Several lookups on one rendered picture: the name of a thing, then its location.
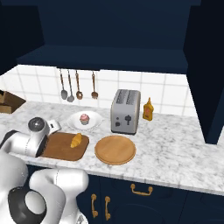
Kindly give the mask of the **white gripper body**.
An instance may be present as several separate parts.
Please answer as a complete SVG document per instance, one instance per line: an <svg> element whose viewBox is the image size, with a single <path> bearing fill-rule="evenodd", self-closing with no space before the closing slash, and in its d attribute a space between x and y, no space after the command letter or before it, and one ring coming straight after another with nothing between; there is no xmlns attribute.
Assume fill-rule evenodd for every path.
<svg viewBox="0 0 224 224"><path fill-rule="evenodd" d="M53 133L55 133L55 132L61 130L60 123L57 122L57 121L53 121L53 122L52 122L52 126L53 126L53 128L52 128L52 132L53 132Z"/></svg>

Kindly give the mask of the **brown rectangular cutting board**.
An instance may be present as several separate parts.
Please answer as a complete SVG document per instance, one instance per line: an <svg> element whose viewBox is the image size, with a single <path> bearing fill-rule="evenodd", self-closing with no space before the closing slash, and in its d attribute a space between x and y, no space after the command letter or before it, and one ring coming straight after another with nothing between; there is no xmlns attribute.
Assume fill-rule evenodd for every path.
<svg viewBox="0 0 224 224"><path fill-rule="evenodd" d="M72 148L71 142L75 134L57 132L48 137L45 150L41 154L43 158L61 159L66 161L77 161L81 159L88 147L89 138L82 136L78 146Z"/></svg>

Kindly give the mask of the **golden croissant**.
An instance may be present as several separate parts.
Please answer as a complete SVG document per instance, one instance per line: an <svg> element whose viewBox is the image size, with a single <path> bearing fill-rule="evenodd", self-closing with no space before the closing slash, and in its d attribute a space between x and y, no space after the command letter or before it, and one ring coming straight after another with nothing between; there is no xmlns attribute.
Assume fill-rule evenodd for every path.
<svg viewBox="0 0 224 224"><path fill-rule="evenodd" d="M81 133L77 133L75 135L75 137L72 139L70 147L71 148L75 148L75 147L79 146L81 141L82 141L82 134Z"/></svg>

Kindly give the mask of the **round wooden board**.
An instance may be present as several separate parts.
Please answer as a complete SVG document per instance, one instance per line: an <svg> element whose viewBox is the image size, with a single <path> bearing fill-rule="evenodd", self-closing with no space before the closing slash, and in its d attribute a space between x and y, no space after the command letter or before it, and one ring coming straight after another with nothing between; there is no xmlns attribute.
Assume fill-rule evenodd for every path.
<svg viewBox="0 0 224 224"><path fill-rule="evenodd" d="M94 154L108 165L123 165L136 155L135 144L125 136L105 136L94 147Z"/></svg>

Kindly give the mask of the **dark blue base cabinet door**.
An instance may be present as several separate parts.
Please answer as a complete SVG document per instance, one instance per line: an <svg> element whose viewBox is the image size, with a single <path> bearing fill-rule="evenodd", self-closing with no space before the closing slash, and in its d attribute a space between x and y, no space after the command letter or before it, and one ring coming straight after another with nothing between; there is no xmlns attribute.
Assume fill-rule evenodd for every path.
<svg viewBox="0 0 224 224"><path fill-rule="evenodd" d="M100 181L95 175L88 175L89 183L87 189L77 197L77 203L80 211L87 218L88 224L102 224L101 204L100 204ZM91 195L96 194L97 198L94 203L95 210L98 211L98 216L93 218L91 211Z"/></svg>
<svg viewBox="0 0 224 224"><path fill-rule="evenodd" d="M130 185L136 185L136 191L148 192L153 187L151 196L132 193ZM187 191L121 180L100 178L101 205L105 212L105 196L110 197L109 220L103 215L103 224L179 224Z"/></svg>

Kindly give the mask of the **dark blue base cabinet front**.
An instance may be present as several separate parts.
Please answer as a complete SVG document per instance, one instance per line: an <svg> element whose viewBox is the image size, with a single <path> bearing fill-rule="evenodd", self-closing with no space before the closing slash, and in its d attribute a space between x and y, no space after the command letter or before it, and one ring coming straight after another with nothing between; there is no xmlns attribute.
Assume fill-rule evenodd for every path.
<svg viewBox="0 0 224 224"><path fill-rule="evenodd" d="M178 224L224 224L224 196L189 191Z"/></svg>

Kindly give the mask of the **grey hanging spoon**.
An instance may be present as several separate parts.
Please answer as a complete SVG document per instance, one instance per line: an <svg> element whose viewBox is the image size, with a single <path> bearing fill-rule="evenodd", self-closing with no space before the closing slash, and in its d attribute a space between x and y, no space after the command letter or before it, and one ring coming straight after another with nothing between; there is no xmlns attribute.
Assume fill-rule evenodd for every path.
<svg viewBox="0 0 224 224"><path fill-rule="evenodd" d="M74 95L73 95L73 90L72 90L72 82L71 82L71 76L69 69L67 69L67 74L68 74L68 83L69 83L69 88L70 88L70 95L67 98L68 102L73 102L74 101Z"/></svg>

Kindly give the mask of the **grey hanging ladle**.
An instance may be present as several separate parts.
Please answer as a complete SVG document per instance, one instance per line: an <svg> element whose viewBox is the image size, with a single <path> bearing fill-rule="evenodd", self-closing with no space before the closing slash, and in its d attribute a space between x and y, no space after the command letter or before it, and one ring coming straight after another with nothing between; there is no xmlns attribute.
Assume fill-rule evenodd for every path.
<svg viewBox="0 0 224 224"><path fill-rule="evenodd" d="M61 86L62 86L61 98L63 100L66 100L67 99L67 91L65 90L65 87L64 87L64 81L63 81L63 75L62 75L61 69L59 69L59 76L60 76L60 82L61 82Z"/></svg>

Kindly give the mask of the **white plate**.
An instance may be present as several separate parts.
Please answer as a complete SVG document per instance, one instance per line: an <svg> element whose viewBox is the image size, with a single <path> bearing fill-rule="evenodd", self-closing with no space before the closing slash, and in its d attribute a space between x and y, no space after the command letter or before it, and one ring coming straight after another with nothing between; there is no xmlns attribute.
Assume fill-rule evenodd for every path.
<svg viewBox="0 0 224 224"><path fill-rule="evenodd" d="M82 125L80 121L80 117L82 114L87 114L90 118L89 123L87 125ZM103 117L94 111L79 111L77 113L72 114L67 119L67 125L71 129L77 130L91 130L101 124L103 121Z"/></svg>

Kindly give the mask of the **wooden hanging spoon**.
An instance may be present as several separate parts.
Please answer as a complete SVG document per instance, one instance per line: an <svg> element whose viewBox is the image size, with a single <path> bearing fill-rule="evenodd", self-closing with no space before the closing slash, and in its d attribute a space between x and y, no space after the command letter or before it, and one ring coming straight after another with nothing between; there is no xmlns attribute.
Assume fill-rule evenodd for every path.
<svg viewBox="0 0 224 224"><path fill-rule="evenodd" d="M79 74L77 70L75 71L75 78L76 78L76 84L77 84L76 97L78 100L82 100L83 93L80 91Z"/></svg>

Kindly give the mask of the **wooden hanging fork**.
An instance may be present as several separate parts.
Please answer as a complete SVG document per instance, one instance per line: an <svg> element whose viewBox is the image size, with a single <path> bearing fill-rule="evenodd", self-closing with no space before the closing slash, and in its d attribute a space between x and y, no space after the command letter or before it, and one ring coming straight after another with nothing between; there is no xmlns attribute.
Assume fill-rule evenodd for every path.
<svg viewBox="0 0 224 224"><path fill-rule="evenodd" d="M92 92L91 96L93 99L97 99L98 93L95 91L95 73L94 73L94 71L92 72L92 82L93 82L93 92Z"/></svg>

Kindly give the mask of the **silver toaster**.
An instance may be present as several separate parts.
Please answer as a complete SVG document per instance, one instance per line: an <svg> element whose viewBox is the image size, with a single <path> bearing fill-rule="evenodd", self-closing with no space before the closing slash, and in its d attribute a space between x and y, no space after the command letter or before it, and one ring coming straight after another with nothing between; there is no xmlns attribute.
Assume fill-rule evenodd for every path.
<svg viewBox="0 0 224 224"><path fill-rule="evenodd" d="M139 121L141 93L118 89L111 104L110 122L114 133L135 135Z"/></svg>

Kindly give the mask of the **yellow squeeze bottle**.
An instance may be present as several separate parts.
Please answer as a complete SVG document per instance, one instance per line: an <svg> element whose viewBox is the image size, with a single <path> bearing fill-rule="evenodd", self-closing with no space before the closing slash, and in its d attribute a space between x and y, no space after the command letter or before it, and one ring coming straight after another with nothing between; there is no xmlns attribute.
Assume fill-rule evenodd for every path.
<svg viewBox="0 0 224 224"><path fill-rule="evenodd" d="M153 111L154 108L151 104L151 99L148 99L147 103L143 105L143 119L151 121Z"/></svg>

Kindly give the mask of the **dark blue wall cabinet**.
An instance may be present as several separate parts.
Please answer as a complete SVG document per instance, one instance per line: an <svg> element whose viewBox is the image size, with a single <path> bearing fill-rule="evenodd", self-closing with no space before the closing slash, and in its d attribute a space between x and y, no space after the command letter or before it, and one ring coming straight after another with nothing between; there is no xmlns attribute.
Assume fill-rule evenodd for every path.
<svg viewBox="0 0 224 224"><path fill-rule="evenodd" d="M44 44L25 65L184 74L190 9L201 0L37 0Z"/></svg>

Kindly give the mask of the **dark blue wall cabinet door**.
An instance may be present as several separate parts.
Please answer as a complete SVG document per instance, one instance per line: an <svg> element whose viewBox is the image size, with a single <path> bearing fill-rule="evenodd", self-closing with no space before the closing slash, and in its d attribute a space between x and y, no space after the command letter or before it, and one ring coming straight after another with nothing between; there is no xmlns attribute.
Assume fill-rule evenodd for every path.
<svg viewBox="0 0 224 224"><path fill-rule="evenodd" d="M28 0L0 0L0 76L43 44L38 6Z"/></svg>
<svg viewBox="0 0 224 224"><path fill-rule="evenodd" d="M201 0L190 9L184 53L204 140L217 144L224 127L224 0Z"/></svg>

